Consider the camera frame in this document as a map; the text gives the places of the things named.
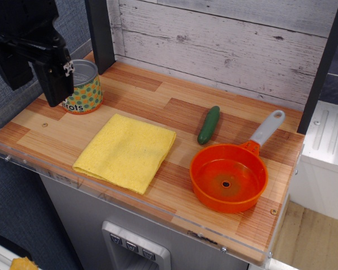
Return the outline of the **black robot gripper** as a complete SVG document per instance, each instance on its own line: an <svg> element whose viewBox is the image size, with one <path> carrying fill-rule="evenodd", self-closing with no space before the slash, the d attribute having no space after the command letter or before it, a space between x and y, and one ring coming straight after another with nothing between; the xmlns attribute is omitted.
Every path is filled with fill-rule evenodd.
<svg viewBox="0 0 338 270"><path fill-rule="evenodd" d="M64 38L54 28L59 17L55 1L0 1L0 46L17 47L38 57L32 60L50 107L74 92L74 66ZM33 79L28 60L0 49L0 76L13 90Z"/></svg>

